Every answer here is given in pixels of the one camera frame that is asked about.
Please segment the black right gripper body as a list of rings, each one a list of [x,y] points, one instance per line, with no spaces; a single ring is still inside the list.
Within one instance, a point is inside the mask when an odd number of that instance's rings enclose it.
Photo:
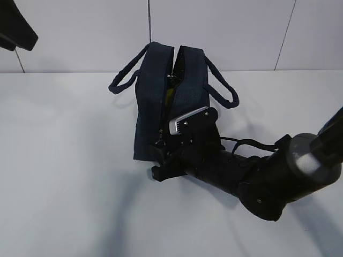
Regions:
[[[152,178],[158,182],[167,179],[193,176],[203,182],[211,182],[208,163],[212,143],[208,140],[189,140],[169,151],[166,145],[157,142],[149,146],[153,159],[159,164],[151,168]]]

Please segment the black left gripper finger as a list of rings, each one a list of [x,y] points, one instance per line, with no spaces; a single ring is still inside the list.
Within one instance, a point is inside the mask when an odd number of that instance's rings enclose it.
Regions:
[[[8,51],[15,51],[17,45],[11,37],[1,34],[0,35],[0,46]]]
[[[11,37],[17,45],[32,51],[38,35],[20,13],[14,1],[1,1],[1,34]]]

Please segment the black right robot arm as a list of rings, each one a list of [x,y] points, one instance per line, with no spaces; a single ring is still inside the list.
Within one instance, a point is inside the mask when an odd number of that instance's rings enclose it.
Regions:
[[[170,120],[166,134],[150,145],[156,161],[153,179],[192,176],[237,197],[257,217],[277,221],[288,203],[335,183],[341,175],[341,110],[317,134],[284,135],[272,145],[234,141],[235,148],[269,151],[264,157],[226,151],[217,119],[215,108],[202,107]]]

